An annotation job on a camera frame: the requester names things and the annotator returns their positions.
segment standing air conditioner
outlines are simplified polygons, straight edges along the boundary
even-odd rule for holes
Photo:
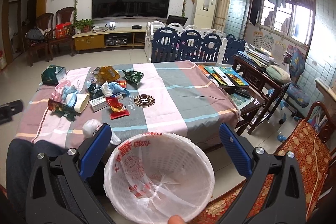
[[[193,24],[202,28],[212,28],[217,0],[195,0]]]

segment flower pot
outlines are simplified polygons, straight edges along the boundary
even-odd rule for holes
[[[83,29],[81,30],[81,33],[86,33],[90,31],[90,26],[84,26]]]

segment white remote control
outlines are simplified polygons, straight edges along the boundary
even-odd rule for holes
[[[232,81],[224,74],[224,72],[221,71],[220,68],[218,67],[212,67],[212,68],[228,86],[235,86],[234,83],[232,83]]]

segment metal screw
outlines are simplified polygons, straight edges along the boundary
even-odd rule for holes
[[[75,153],[76,153],[76,149],[75,148],[70,148],[68,150],[68,155],[70,155],[70,156],[74,155]]]
[[[255,151],[256,151],[256,153],[259,154],[259,155],[265,153],[265,150],[264,150],[262,147],[257,147],[257,148],[255,149]]]
[[[295,154],[292,151],[288,151],[287,156],[290,157],[290,158],[294,158]]]
[[[44,158],[44,153],[38,153],[37,158],[38,158],[39,160],[40,160],[40,159],[43,159],[43,158]]]

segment finger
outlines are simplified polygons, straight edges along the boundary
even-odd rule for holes
[[[175,215],[168,219],[168,224],[185,224],[185,222],[180,216]]]

